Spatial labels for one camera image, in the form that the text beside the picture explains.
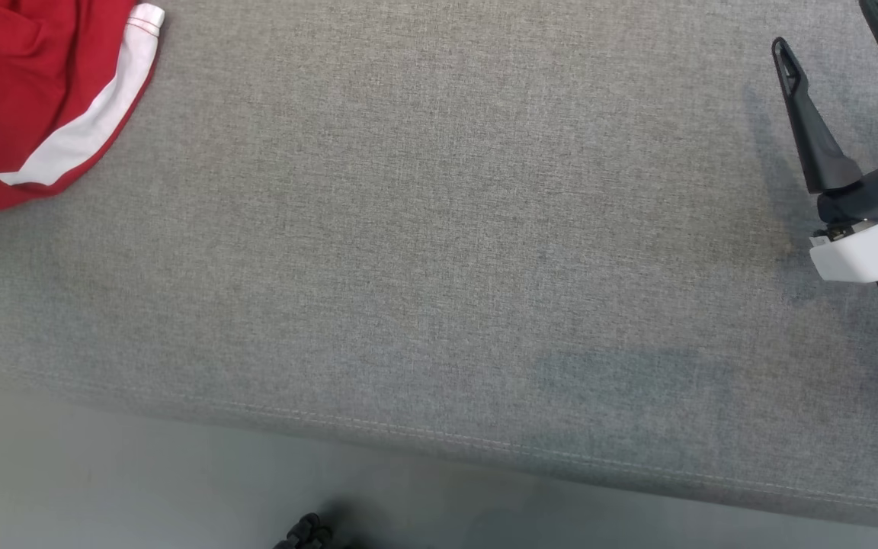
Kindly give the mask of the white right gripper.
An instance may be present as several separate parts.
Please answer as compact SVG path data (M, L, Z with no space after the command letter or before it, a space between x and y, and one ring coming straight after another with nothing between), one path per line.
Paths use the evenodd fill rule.
M858 4L878 45L878 1ZM771 42L771 56L806 188L809 194L820 194L819 216L827 229L814 238L809 257L826 281L878 281L878 169L863 177L856 161L844 154L809 96L807 74L784 38Z

